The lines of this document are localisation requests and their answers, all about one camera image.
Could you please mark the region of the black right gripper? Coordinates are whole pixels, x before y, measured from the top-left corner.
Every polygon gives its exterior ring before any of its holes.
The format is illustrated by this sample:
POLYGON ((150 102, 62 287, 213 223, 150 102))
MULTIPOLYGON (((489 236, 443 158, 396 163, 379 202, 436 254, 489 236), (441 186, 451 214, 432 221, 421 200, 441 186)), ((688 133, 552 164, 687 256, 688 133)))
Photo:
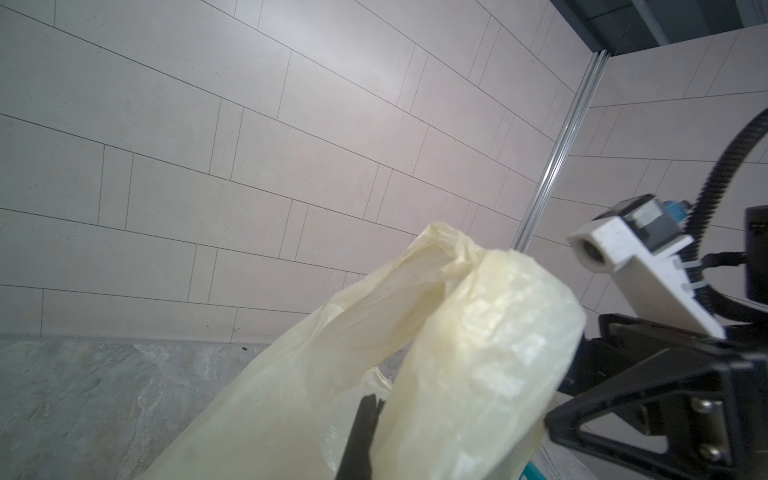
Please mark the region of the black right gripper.
POLYGON ((598 321, 558 389, 569 401, 545 417, 553 443, 654 479, 766 478, 766 327, 731 325, 717 339, 619 314, 598 321), (583 431, 607 414, 666 450, 583 431))

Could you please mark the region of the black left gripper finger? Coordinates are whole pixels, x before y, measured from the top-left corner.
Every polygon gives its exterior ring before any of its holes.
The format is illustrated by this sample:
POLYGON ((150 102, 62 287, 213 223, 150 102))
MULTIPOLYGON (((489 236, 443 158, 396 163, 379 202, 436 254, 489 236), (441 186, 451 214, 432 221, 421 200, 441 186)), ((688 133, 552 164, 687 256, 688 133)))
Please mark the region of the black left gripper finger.
POLYGON ((375 394, 364 396, 356 412, 336 480, 371 480, 370 451, 384 400, 375 394))

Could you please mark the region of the yellow plastic bag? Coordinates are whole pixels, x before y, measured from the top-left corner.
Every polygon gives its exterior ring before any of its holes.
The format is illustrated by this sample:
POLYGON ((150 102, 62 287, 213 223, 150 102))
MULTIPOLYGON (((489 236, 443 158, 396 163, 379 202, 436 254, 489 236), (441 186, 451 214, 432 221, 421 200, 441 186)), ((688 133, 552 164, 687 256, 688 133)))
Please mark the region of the yellow plastic bag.
POLYGON ((331 479, 360 402, 376 479, 515 479, 587 317, 533 258, 430 224, 226 386, 149 479, 331 479))

